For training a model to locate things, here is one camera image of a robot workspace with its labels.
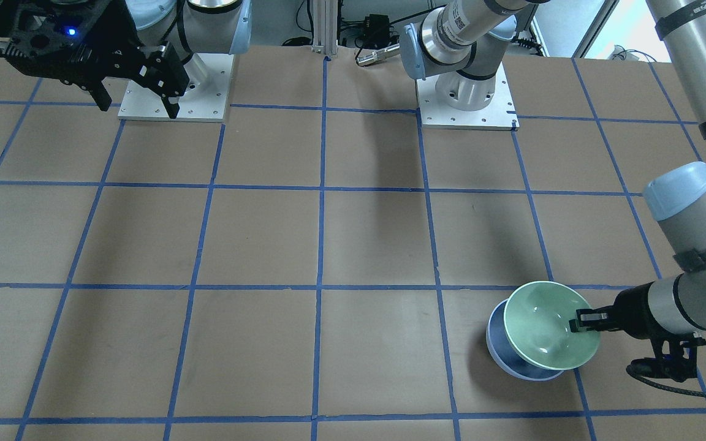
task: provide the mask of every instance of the gray floor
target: gray floor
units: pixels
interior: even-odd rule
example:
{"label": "gray floor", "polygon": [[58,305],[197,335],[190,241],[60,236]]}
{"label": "gray floor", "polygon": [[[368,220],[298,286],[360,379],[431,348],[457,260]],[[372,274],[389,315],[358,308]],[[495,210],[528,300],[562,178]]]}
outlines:
{"label": "gray floor", "polygon": [[252,48],[225,126],[0,62],[0,439],[706,439],[624,373],[644,341],[547,383],[482,343],[522,283],[678,273],[640,193],[706,161],[672,67],[512,56],[493,133],[421,128],[398,59],[352,54]]}

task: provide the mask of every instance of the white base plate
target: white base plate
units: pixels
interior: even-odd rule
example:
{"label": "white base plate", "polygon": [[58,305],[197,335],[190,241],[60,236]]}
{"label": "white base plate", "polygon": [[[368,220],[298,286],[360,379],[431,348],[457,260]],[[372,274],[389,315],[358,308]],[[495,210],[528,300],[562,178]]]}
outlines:
{"label": "white base plate", "polygon": [[120,119],[138,121],[191,121],[197,123],[224,123],[233,74],[233,56],[227,53],[199,53],[210,70],[208,80],[195,89],[187,88],[179,98],[179,115],[168,118],[162,101],[154,92],[130,81],[121,107]]}
{"label": "white base plate", "polygon": [[490,105],[479,111],[460,111],[438,99],[437,76],[416,81],[421,125],[438,129],[511,130],[519,128],[511,89],[503,65],[498,68],[498,86]]}

